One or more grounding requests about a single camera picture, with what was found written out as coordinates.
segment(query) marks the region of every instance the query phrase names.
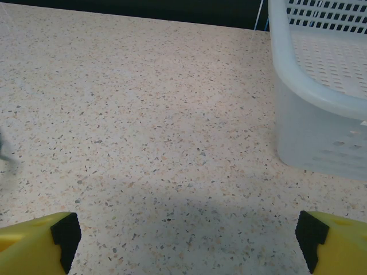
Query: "countertop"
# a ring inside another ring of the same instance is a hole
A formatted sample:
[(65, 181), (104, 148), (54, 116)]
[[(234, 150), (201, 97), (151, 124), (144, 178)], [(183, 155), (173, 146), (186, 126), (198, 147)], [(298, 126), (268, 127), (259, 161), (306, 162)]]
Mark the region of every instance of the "countertop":
[(0, 226), (77, 212), (70, 274), (308, 274), (301, 210), (366, 220), (367, 184), (278, 159), (268, 33), (0, 15)]

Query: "terrazzo surface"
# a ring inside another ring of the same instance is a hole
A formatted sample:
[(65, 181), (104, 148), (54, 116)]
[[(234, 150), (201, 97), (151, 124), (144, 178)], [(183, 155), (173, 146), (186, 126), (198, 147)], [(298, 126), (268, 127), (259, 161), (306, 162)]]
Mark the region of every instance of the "terrazzo surface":
[(268, 33), (1, 4), (0, 226), (78, 213), (70, 274), (308, 274), (301, 210), (367, 184), (276, 156)]

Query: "speckled countertop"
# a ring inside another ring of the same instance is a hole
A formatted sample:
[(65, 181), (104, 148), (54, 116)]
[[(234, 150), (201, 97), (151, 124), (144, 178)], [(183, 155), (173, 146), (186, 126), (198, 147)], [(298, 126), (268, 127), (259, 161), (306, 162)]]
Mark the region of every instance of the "speckled countertop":
[(0, 15), (0, 226), (77, 212), (70, 274), (307, 274), (301, 210), (366, 220), (367, 184), (277, 158), (268, 33)]

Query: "white plastic basket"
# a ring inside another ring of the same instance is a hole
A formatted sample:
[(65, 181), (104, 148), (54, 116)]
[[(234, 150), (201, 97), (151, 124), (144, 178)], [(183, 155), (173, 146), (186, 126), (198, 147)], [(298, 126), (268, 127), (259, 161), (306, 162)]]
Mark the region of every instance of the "white plastic basket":
[(367, 180), (367, 1), (270, 0), (278, 154)]

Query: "dark background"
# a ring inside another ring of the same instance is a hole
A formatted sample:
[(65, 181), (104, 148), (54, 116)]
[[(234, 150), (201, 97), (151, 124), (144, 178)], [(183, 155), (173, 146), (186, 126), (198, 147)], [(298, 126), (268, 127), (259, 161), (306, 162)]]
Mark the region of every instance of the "dark background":
[[(6, 3), (254, 29), (261, 0), (4, 0)], [(263, 0), (257, 30), (264, 30)]]

